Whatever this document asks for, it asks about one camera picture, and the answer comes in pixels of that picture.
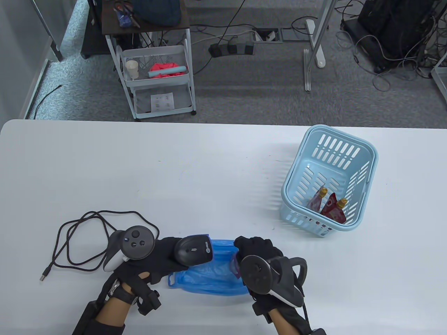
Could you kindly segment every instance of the gold bottle cap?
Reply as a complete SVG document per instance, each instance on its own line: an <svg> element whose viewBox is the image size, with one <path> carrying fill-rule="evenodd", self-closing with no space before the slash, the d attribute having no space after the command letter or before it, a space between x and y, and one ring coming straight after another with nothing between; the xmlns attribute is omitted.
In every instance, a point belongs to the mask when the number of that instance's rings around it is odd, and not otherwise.
<svg viewBox="0 0 447 335"><path fill-rule="evenodd" d="M348 203L347 199L341 199L337 202L337 207L342 209L343 207L346 206L347 203Z"/></svg>
<svg viewBox="0 0 447 335"><path fill-rule="evenodd" d="M328 189L326 187L323 187L320 191L320 198L324 198L328 194Z"/></svg>

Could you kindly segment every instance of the blue bag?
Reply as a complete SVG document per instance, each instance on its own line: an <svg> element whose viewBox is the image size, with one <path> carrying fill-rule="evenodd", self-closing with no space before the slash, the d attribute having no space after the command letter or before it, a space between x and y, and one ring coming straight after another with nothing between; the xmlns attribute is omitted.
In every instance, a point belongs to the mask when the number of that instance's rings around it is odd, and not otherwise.
<svg viewBox="0 0 447 335"><path fill-rule="evenodd" d="M235 296L248 294L241 278L234 274L233 257L238 249L232 240L212 240L213 260L168 276L168 285L192 293Z"/></svg>

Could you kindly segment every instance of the pink cloth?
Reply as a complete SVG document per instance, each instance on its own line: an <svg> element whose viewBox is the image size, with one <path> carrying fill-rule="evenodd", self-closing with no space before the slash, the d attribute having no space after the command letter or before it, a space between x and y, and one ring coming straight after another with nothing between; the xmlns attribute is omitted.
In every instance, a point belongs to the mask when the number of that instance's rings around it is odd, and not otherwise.
<svg viewBox="0 0 447 335"><path fill-rule="evenodd" d="M179 67L180 65L176 63L155 63L154 66L151 67L150 71L159 71L159 70L165 70L170 69L173 67ZM174 77L176 75L184 75L186 72L179 72L179 73L171 73L170 75L157 75L154 78L164 78L164 77Z"/></svg>

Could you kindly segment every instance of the light blue tube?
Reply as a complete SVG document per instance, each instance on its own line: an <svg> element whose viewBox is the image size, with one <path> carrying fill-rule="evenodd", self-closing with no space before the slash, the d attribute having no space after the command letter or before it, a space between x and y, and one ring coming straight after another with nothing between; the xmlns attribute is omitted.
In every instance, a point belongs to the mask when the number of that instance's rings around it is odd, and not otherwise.
<svg viewBox="0 0 447 335"><path fill-rule="evenodd" d="M172 67L170 69L149 71L149 78L157 77L158 75L171 75L173 73L186 72L186 66Z"/></svg>

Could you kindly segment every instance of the wall baseboard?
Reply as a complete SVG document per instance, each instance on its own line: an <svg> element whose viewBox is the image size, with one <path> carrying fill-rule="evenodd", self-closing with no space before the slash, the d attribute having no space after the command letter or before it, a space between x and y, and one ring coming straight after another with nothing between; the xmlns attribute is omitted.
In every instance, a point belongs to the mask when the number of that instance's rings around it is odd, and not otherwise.
<svg viewBox="0 0 447 335"><path fill-rule="evenodd" d="M28 113L30 112L31 105L33 103L33 100L34 100L37 90L39 88L40 81L42 80L42 77L45 74L46 68L48 67L48 64L49 64L48 55L49 55L49 53L52 53L52 50L51 50L52 42L53 42L53 39L50 36L48 36L48 40L47 40L45 48L42 52L42 60L40 62L40 64L42 64L42 66L40 67L40 69L38 71L36 71L33 81L31 82L30 89L28 91L28 94L26 95L26 99L25 99L25 101L23 103L23 107L20 111L20 115L19 115L20 119L26 119L28 117Z"/></svg>

